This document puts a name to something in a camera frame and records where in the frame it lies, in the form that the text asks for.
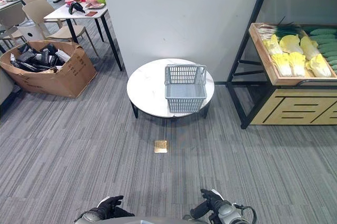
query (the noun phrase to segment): dining table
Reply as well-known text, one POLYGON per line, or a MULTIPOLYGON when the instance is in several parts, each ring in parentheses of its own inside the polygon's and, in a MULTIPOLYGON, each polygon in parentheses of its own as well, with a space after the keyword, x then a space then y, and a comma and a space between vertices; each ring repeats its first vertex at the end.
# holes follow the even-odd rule
MULTIPOLYGON (((2 1, 0 1, 0 11, 4 8, 10 7, 11 5, 18 4, 18 3, 22 3, 23 5, 25 5, 25 2, 23 0, 14 0, 14 1, 12 1, 12 0, 2 0, 2 1)), ((6 50, 1 46, 1 44, 0 44, 0 51, 2 53, 6 52, 6 50)))
POLYGON ((68 24, 68 27, 69 27, 70 33, 72 35, 73 41, 78 43, 78 40, 77 40, 76 34, 74 32, 74 27, 73 27, 73 24, 72 24, 71 20, 77 20, 77 19, 95 20, 98 32, 99 32, 99 34, 101 36, 101 40, 103 42, 104 41, 103 34, 102 34, 102 31, 101 31, 100 24, 98 22, 98 19, 100 18, 102 23, 103 23, 103 27, 104 27, 106 36, 109 40, 109 43, 110 43, 111 49, 113 51, 114 57, 116 59, 116 62, 118 64, 118 67, 119 67, 120 71, 122 71, 123 68, 122 68, 122 65, 121 65, 121 61, 118 57, 117 49, 115 47, 115 44, 114 44, 113 39, 111 37, 109 27, 108 27, 106 19, 105 19, 105 14, 107 13, 107 6, 104 5, 103 7, 100 7, 100 8, 87 8, 87 5, 88 5, 87 2, 81 2, 80 4, 83 6, 83 10, 85 11, 85 13, 77 11, 77 10, 74 9, 73 14, 70 14, 69 13, 69 6, 67 4, 64 4, 60 8, 56 9, 55 11, 53 11, 50 14, 48 14, 47 16, 45 16, 44 19, 45 20, 66 19, 66 22, 68 24), (93 15, 93 16, 86 16, 86 14, 89 13, 89 12, 96 12, 96 14, 93 15))

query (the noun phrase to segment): white marble tabletop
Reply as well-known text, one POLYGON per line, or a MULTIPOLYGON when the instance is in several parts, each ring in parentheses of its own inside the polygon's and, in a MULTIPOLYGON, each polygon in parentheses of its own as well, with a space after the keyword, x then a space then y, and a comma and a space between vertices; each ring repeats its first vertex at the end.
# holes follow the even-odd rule
POLYGON ((0 11, 4 8, 7 8, 7 7, 9 7, 13 4, 17 4, 19 2, 22 2, 22 0, 16 0, 16 1, 13 1, 13 2, 6 2, 5 4, 0 3, 0 11))
POLYGON ((74 9, 73 14, 70 14, 69 11, 68 11, 69 7, 66 4, 64 4, 60 8, 56 9, 52 13, 45 16, 44 19, 50 20, 50 19, 58 19, 58 18, 71 18, 71 19, 73 19, 73 18, 75 18, 75 19, 76 18, 100 18, 102 15, 104 15, 107 12, 106 5, 103 8, 89 9, 89 8, 85 7, 87 4, 88 3, 83 3, 83 2, 81 3, 85 13, 79 12, 79 11, 74 9), (97 13, 92 17, 85 16, 89 12, 97 12, 97 13))
MULTIPOLYGON (((132 73, 127 82, 127 95, 141 111, 162 118, 182 117, 190 113, 171 113, 165 98, 165 67, 168 64, 194 64, 183 59, 161 59, 149 62, 132 73)), ((206 74, 207 98, 205 107, 214 94, 214 81, 209 72, 206 74)))

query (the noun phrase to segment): black table leg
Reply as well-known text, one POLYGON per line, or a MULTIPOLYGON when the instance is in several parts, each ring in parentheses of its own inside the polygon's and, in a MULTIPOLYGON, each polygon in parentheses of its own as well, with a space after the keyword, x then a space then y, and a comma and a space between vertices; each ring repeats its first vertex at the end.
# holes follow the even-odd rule
POLYGON ((110 42, 110 46, 112 48, 112 52, 114 53, 115 59, 117 61, 118 67, 120 68, 120 71, 122 71, 123 68, 122 68, 120 59, 118 58, 117 50, 116 50, 114 41, 112 40, 111 33, 110 33, 109 28, 107 26, 107 23, 106 23, 104 15, 101 17, 101 20, 102 20, 102 23, 103 23, 103 26, 104 26, 104 29, 105 29, 105 32, 106 32, 107 39, 110 42))
POLYGON ((98 22, 98 20, 96 18, 95 18, 95 22, 96 22, 96 25, 97 25, 98 32, 100 33, 102 42, 104 42, 102 30, 101 30, 100 24, 99 24, 99 22, 98 22))
POLYGON ((73 24, 72 24, 71 20, 69 18, 67 18, 66 20, 67 20, 67 24, 68 24, 70 33, 72 34, 73 41, 75 43, 78 43, 78 40, 77 40, 77 37, 76 37, 76 34, 75 34, 75 31, 74 31, 73 24))
POLYGON ((133 113, 135 114, 136 119, 138 119, 138 108, 131 102, 133 113))
POLYGON ((204 119, 206 119, 206 117, 207 117, 207 114, 208 114, 209 109, 210 109, 210 105, 211 105, 211 100, 208 102, 208 104, 200 112, 204 119))
POLYGON ((1 46, 1 44, 0 44, 0 51, 4 54, 4 53, 6 53, 6 50, 1 46))

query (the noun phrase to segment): wooden crate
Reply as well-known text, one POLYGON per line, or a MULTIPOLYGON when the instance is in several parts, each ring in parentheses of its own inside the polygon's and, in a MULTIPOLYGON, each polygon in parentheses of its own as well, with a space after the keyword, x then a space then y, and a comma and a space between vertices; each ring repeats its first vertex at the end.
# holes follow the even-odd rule
POLYGON ((251 124, 336 125, 337 90, 277 89, 251 124))
POLYGON ((256 50, 260 56, 263 66, 268 74, 268 77, 273 85, 297 85, 304 80, 337 80, 336 73, 332 70, 330 65, 326 63, 331 71, 332 77, 315 77, 314 74, 305 68, 305 77, 282 77, 279 75, 276 67, 274 66, 272 59, 269 55, 267 48, 264 46, 263 41, 260 37, 258 26, 261 23, 252 23, 249 28, 249 34, 253 40, 256 50))

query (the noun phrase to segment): gray plastic basket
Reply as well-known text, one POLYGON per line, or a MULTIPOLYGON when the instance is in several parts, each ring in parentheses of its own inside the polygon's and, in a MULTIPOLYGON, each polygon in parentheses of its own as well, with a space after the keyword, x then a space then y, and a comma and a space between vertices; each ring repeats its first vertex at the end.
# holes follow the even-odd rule
POLYGON ((165 67, 165 98, 172 113, 198 112, 206 99, 206 66, 170 64, 165 67))

